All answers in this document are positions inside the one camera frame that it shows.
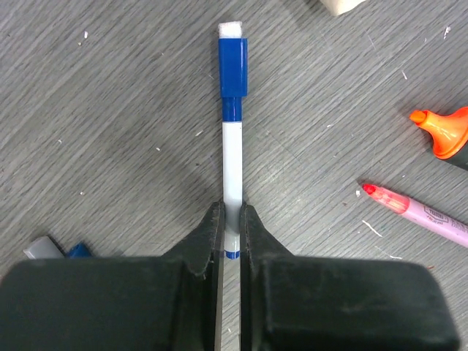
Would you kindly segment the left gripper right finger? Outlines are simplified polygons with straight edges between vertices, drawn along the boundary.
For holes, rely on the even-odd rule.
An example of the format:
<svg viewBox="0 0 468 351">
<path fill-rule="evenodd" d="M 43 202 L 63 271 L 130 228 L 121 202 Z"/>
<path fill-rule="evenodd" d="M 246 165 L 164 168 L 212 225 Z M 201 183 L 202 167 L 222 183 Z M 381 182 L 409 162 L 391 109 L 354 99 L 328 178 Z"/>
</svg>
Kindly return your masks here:
<svg viewBox="0 0 468 351">
<path fill-rule="evenodd" d="M 243 205 L 242 350 L 457 350 L 436 279 L 422 265 L 292 254 Z"/>
</svg>

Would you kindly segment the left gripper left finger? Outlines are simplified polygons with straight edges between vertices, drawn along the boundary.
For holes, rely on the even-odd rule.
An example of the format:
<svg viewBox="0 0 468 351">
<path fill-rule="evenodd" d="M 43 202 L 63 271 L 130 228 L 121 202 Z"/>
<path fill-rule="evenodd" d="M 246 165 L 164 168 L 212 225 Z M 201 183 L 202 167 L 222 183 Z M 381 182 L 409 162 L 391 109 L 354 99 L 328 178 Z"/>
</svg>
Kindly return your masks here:
<svg viewBox="0 0 468 351">
<path fill-rule="evenodd" d="M 158 257 L 24 260 L 1 280 L 3 350 L 219 350 L 224 205 Z"/>
</svg>

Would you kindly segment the pink pen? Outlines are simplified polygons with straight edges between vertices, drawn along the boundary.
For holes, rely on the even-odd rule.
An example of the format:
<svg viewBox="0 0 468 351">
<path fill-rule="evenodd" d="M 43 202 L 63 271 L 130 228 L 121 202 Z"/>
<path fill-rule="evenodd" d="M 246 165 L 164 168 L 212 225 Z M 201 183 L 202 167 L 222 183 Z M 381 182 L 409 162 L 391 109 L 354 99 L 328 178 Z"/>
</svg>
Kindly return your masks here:
<svg viewBox="0 0 468 351">
<path fill-rule="evenodd" d="M 467 248 L 467 226 L 465 224 L 383 186 L 363 184 L 362 188 L 372 200 L 380 205 L 420 227 Z"/>
</svg>

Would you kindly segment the orange black highlighter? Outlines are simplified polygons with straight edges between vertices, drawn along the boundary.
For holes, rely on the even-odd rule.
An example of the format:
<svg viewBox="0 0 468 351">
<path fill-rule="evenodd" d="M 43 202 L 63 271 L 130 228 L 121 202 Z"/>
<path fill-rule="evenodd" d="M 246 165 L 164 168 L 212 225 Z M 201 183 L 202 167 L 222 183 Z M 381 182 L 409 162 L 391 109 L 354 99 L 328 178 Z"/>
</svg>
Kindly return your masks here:
<svg viewBox="0 0 468 351">
<path fill-rule="evenodd" d="M 448 116 L 415 110 L 409 118 L 431 135 L 436 158 L 467 170 L 467 107 Z"/>
</svg>

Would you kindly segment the blue cap white marker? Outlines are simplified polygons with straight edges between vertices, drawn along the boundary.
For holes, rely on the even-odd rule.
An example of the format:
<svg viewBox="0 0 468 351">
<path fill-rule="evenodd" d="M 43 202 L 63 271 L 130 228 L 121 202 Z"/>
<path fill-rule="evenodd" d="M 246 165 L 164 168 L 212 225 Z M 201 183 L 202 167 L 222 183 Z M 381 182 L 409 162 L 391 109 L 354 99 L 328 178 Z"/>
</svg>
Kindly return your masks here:
<svg viewBox="0 0 468 351">
<path fill-rule="evenodd" d="M 225 206 L 224 253 L 240 256 L 240 212 L 243 204 L 243 111 L 248 92 L 248 40 L 242 22 L 218 25 L 219 87 L 222 101 L 222 180 Z"/>
</svg>

